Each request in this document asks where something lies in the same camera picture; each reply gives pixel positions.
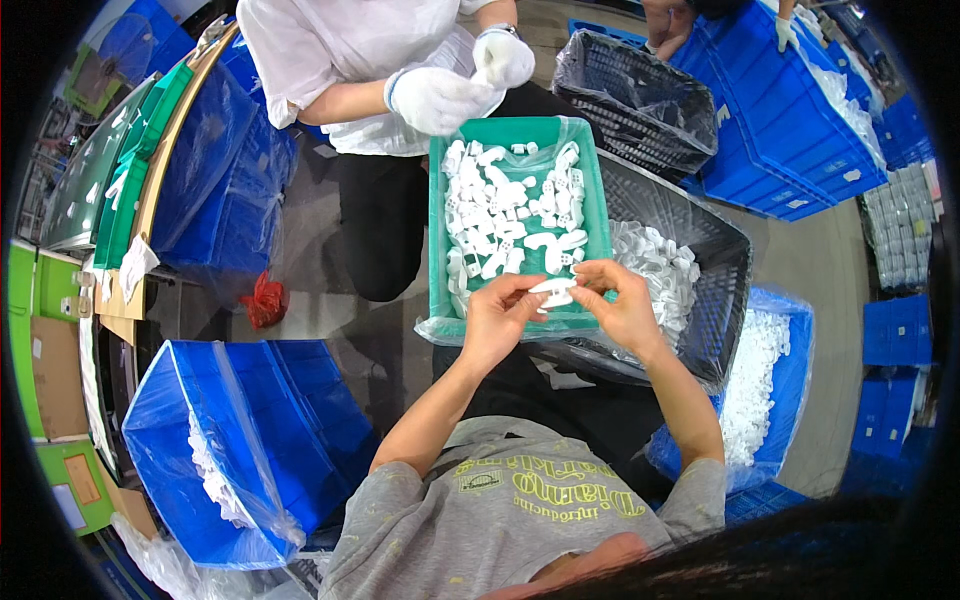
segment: white shirt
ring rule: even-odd
[[[240,0],[237,21],[274,127],[293,123],[332,84],[373,82],[404,67],[468,76],[473,36],[456,24],[492,0]],[[338,152],[417,156],[430,136],[399,115],[324,125]]]

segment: black mesh basket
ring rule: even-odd
[[[605,150],[665,180],[677,183],[716,155],[709,88],[611,37],[575,32],[552,88],[600,127]]]
[[[750,238],[683,190],[617,156],[602,150],[597,154],[610,218],[655,227],[696,255],[701,272],[693,286],[697,299],[677,355],[708,394],[719,394],[726,386],[750,296]],[[610,381],[648,381],[634,356],[609,338],[572,338],[529,348],[541,358]]]

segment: worker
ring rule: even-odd
[[[237,21],[271,123],[322,126],[340,154],[347,271],[367,300],[417,276],[430,135],[484,116],[584,116],[529,82],[514,0],[240,0]]]
[[[545,276],[500,276],[470,295],[459,357],[390,430],[348,501],[320,598],[525,598],[723,527],[720,425],[661,337],[645,280],[609,259],[576,271],[570,295],[642,362],[680,449],[660,510],[582,440],[545,426],[549,406],[528,419],[496,402],[478,410],[478,389],[526,323],[549,319],[537,310],[549,293],[527,292]],[[487,390],[511,393],[503,377]]]
[[[658,59],[667,61],[680,50],[698,15],[707,20],[723,18],[736,12],[753,0],[642,0],[647,15],[650,37],[646,48]],[[797,33],[790,28],[790,16],[796,0],[779,0],[774,31],[777,33],[777,49],[786,50],[787,42],[799,44]]]

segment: concrete floor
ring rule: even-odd
[[[646,35],[646,23],[602,9],[547,0],[517,3],[520,29],[537,56],[534,81],[549,86],[570,17]],[[465,22],[468,29],[475,25]],[[397,300],[367,302],[352,290],[338,227],[336,169],[302,136],[300,169],[284,206],[282,264],[291,292],[286,318],[265,331],[235,317],[232,339],[324,338],[354,397],[385,432],[430,384],[431,347],[413,331],[427,313],[426,248],[416,281]],[[843,472],[859,400],[866,247],[854,202],[797,223],[719,206],[752,237],[754,283],[777,284],[808,301],[816,319],[809,399],[779,481],[798,492],[833,492]]]

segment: white cotton glove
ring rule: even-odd
[[[399,71],[383,87],[390,112],[429,135],[450,135],[468,119],[479,118],[494,102],[495,91],[440,67]]]
[[[783,52],[786,50],[786,43],[793,43],[793,47],[800,46],[800,40],[797,39],[797,32],[790,27],[790,21],[777,17],[777,50]]]
[[[488,29],[473,45],[473,62],[477,67],[474,81],[481,79],[497,89],[510,89],[526,84],[534,74],[534,51],[513,34],[502,29]]]

